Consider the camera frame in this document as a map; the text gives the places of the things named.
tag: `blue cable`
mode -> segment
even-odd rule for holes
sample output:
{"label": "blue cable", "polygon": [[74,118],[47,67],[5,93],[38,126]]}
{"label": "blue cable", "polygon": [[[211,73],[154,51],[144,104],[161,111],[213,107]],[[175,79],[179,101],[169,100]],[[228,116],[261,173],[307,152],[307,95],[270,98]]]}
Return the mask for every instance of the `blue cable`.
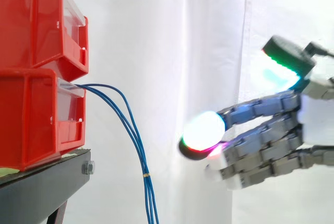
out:
{"label": "blue cable", "polygon": [[[130,106],[129,106],[124,94],[120,90],[118,90],[117,88],[109,86],[109,85],[104,85],[104,84],[86,84],[86,85],[77,85],[77,86],[95,93],[100,98],[102,98],[115,111],[115,113],[120,118],[121,122],[123,123],[125,129],[127,130],[131,140],[133,141],[133,143],[135,145],[135,148],[136,148],[139,160],[140,160],[142,173],[143,174],[149,174],[148,166],[147,166],[147,163],[146,163],[146,156],[145,156],[144,146],[142,144],[142,141],[141,141],[141,138],[140,138],[140,135],[139,135],[139,131],[138,131],[137,125],[135,123],[132,111],[130,109]],[[126,104],[126,107],[128,109],[128,112],[129,112],[129,115],[130,115],[130,118],[131,118],[131,122],[132,122],[133,127],[134,127],[135,130],[133,130],[132,126],[129,124],[128,120],[126,119],[124,114],[121,112],[121,110],[118,108],[118,106],[106,94],[104,94],[103,92],[101,92],[101,91],[99,91],[95,88],[91,88],[90,86],[107,87],[107,88],[111,88],[111,89],[115,90],[116,92],[118,92],[122,96],[122,98],[123,98],[123,100]],[[145,207],[146,207],[146,214],[147,214],[148,223],[149,224],[154,224],[154,217],[155,217],[156,221],[157,221],[157,224],[159,224],[158,212],[157,212],[157,206],[156,206],[156,199],[155,199],[152,180],[151,180],[150,176],[144,177],[144,188],[145,188]]]}

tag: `stacked storage bin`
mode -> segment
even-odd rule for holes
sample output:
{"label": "stacked storage bin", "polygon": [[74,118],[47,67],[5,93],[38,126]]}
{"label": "stacked storage bin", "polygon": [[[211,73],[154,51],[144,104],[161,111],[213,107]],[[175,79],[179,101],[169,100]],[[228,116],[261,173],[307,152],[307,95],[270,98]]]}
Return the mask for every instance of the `stacked storage bin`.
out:
{"label": "stacked storage bin", "polygon": [[88,21],[73,0],[0,0],[0,168],[21,171],[85,143]]}

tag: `clear plastic front panel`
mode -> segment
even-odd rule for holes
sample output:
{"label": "clear plastic front panel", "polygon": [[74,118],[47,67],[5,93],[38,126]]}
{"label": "clear plastic front panel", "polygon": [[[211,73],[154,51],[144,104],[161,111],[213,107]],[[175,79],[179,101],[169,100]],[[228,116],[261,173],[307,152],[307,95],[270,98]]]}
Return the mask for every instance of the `clear plastic front panel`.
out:
{"label": "clear plastic front panel", "polygon": [[58,120],[81,121],[77,117],[78,98],[85,96],[85,90],[58,78]]}
{"label": "clear plastic front panel", "polygon": [[71,38],[79,44],[79,27],[86,25],[85,17],[73,0],[63,0],[64,26]]}

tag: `bolt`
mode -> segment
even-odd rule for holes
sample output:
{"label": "bolt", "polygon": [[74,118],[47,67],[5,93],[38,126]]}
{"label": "bolt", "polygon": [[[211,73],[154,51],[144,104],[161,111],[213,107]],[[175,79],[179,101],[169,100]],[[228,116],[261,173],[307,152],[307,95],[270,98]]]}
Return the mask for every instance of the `bolt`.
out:
{"label": "bolt", "polygon": [[95,162],[94,161],[87,161],[86,167],[85,167],[85,174],[94,174],[95,171]]}

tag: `white fabric backdrop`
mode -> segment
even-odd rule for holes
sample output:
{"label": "white fabric backdrop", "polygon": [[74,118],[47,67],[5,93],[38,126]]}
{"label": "white fabric backdrop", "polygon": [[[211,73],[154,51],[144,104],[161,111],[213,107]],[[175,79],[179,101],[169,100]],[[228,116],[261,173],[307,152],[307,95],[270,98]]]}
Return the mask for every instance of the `white fabric backdrop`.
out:
{"label": "white fabric backdrop", "polygon": [[[333,47],[332,0],[75,1],[90,23],[90,73],[81,82],[111,84],[127,95],[161,223],[332,223],[332,169],[269,179],[233,192],[232,202],[222,183],[205,179],[205,162],[185,160],[176,149],[193,115],[266,94],[251,67],[272,34]],[[97,169],[68,202],[64,223],[147,223],[131,141],[111,109],[94,95],[87,100],[86,146]]]}
{"label": "white fabric backdrop", "polygon": [[[240,101],[267,93],[252,80],[258,50],[278,34],[334,48],[333,0],[246,0]],[[253,124],[242,126],[240,131]],[[233,224],[333,223],[334,169],[313,167],[233,192]]]}
{"label": "white fabric backdrop", "polygon": [[[111,84],[127,95],[160,223],[231,223],[232,193],[208,181],[205,162],[184,159],[177,143],[191,116],[237,101],[245,0],[75,1],[89,18],[90,72],[80,82]],[[86,143],[96,173],[68,202],[64,223],[147,223],[134,147],[91,94]]]}

